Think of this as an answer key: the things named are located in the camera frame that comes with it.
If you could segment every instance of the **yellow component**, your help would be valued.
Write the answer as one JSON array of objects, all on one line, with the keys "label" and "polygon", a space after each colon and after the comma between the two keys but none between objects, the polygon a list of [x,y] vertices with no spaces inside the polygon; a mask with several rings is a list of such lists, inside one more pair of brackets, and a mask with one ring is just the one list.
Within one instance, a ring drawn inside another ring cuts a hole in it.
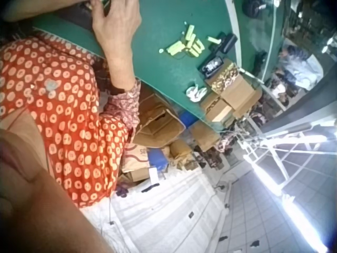
[{"label": "yellow component", "polygon": [[209,37],[209,36],[207,37],[207,40],[212,42],[212,43],[215,43],[217,45],[219,45],[221,43],[221,39],[218,40],[216,38],[212,38],[212,37]]},{"label": "yellow component", "polygon": [[181,51],[183,51],[183,49],[185,49],[185,45],[182,43],[180,46],[177,46],[173,51],[170,51],[170,54],[173,56]]},{"label": "yellow component", "polygon": [[191,39],[189,40],[189,42],[187,43],[186,47],[187,48],[191,48],[193,43],[194,43],[194,40],[195,40],[195,34],[193,33],[192,36],[191,36]]},{"label": "yellow component", "polygon": [[187,33],[186,33],[186,36],[185,36],[185,39],[187,41],[189,41],[191,39],[192,34],[193,34],[193,30],[194,30],[194,25],[190,25],[189,29],[187,29]]},{"label": "yellow component", "polygon": [[199,46],[201,51],[205,50],[204,44],[202,44],[201,40],[197,39],[195,42]]},{"label": "yellow component", "polygon": [[197,44],[193,44],[193,49],[196,50],[198,54],[201,54],[202,52],[201,48],[199,48]]},{"label": "yellow component", "polygon": [[166,51],[168,53],[171,53],[172,51],[175,51],[176,48],[181,47],[181,45],[183,45],[183,43],[181,41],[177,41],[175,42],[173,45],[169,46]]},{"label": "yellow component", "polygon": [[191,49],[189,50],[189,52],[190,52],[193,56],[199,57],[199,54],[198,54],[193,48],[191,48]]}]

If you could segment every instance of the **red polka dot dress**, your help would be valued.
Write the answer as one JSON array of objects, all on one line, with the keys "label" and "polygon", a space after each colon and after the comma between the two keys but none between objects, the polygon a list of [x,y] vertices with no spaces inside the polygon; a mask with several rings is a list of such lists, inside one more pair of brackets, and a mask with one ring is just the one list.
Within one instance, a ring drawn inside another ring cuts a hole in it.
[{"label": "red polka dot dress", "polygon": [[78,207],[115,189],[121,156],[139,123],[140,84],[110,96],[103,113],[94,57],[50,34],[0,49],[0,120],[27,108],[43,137],[55,180]]}]

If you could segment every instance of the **green workbench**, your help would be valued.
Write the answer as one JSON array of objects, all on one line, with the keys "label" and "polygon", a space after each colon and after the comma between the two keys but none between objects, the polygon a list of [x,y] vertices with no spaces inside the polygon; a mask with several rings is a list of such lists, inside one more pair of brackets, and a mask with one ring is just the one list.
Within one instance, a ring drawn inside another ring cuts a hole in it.
[{"label": "green workbench", "polygon": [[[283,2],[276,12],[274,39],[272,39],[273,15],[264,11],[259,19],[251,19],[242,12],[243,0],[234,2],[241,38],[242,67],[249,72],[252,71],[255,54],[260,50],[268,52],[271,49],[265,80],[277,63],[277,52],[283,42],[281,34],[284,18]],[[197,67],[210,54],[207,36],[216,37],[219,32],[232,33],[225,0],[140,0],[140,6],[143,21],[132,45],[136,76],[206,122],[215,131],[221,131],[223,125],[207,122],[199,104],[191,102],[185,96],[185,91],[194,83],[209,88]],[[184,56],[183,53],[175,57],[166,52],[160,54],[159,49],[165,49],[181,38],[188,24],[195,25],[194,33],[203,42],[206,50],[198,58]],[[35,18],[34,26],[69,40],[94,54],[104,56],[92,32],[54,14]],[[235,47],[226,57],[236,62]]]},{"label": "green workbench", "polygon": [[[231,33],[231,23],[224,0],[141,0],[142,24],[133,41],[135,75],[175,103],[206,122],[205,113],[198,103],[191,102],[185,91],[194,83],[206,86],[197,70],[210,51],[207,36],[216,37],[219,32]],[[194,33],[203,42],[206,50],[198,58],[183,57],[183,53],[171,57],[159,54],[160,48],[167,48],[186,32],[187,26],[195,25]],[[89,51],[103,56],[94,35],[56,15],[37,17],[34,26],[58,35]],[[235,61],[235,49],[228,57]],[[207,122],[213,129],[221,131],[222,124]]]}]

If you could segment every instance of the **blue object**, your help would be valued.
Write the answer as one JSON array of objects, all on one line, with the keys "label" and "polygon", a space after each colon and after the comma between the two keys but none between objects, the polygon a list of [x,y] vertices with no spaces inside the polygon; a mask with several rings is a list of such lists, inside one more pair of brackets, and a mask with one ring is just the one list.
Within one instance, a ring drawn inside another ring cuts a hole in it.
[{"label": "blue object", "polygon": [[179,119],[181,120],[181,122],[183,122],[186,128],[189,128],[191,125],[193,125],[195,122],[199,120],[189,111],[184,111],[183,113],[181,113],[179,115]]},{"label": "blue object", "polygon": [[161,149],[148,149],[147,155],[150,165],[156,167],[157,171],[164,170],[169,164]]}]

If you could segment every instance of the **fluorescent light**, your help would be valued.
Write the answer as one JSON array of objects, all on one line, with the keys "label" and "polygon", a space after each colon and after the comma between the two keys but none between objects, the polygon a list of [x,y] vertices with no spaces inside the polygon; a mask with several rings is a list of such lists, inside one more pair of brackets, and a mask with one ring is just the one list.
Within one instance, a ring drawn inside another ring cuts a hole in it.
[{"label": "fluorescent light", "polygon": [[335,124],[335,120],[328,120],[325,122],[322,122],[320,125],[321,127],[333,127]]},{"label": "fluorescent light", "polygon": [[327,50],[328,50],[328,46],[325,46],[325,47],[322,49],[322,54],[324,54]]},{"label": "fluorescent light", "polygon": [[327,247],[322,243],[317,231],[306,219],[301,210],[289,199],[283,199],[283,208],[297,226],[308,244],[319,253],[326,253]]},{"label": "fluorescent light", "polygon": [[282,195],[282,190],[279,187],[279,185],[277,183],[275,183],[275,181],[268,175],[267,172],[265,172],[260,166],[258,166],[255,162],[252,161],[252,159],[248,156],[248,155],[244,155],[243,158],[249,162],[256,175],[258,176],[258,178],[260,178],[260,180],[262,181],[262,183],[267,186],[267,188],[276,196],[281,196]]},{"label": "fluorescent light", "polygon": [[270,134],[270,135],[267,136],[267,138],[278,136],[278,135],[283,135],[283,134],[287,134],[287,133],[289,133],[289,131],[288,130],[284,130],[284,131],[279,132],[279,133]]},{"label": "fluorescent light", "polygon": [[279,7],[279,5],[280,5],[280,0],[274,0],[274,5],[275,5],[276,8]]},{"label": "fluorescent light", "polygon": [[330,45],[332,42],[333,42],[333,38],[331,37],[326,44]]},{"label": "fluorescent light", "polygon": [[327,138],[323,135],[307,135],[304,137],[287,137],[287,138],[275,138],[265,139],[260,142],[260,145],[278,145],[278,144],[298,144],[298,143],[321,143],[327,141]]}]

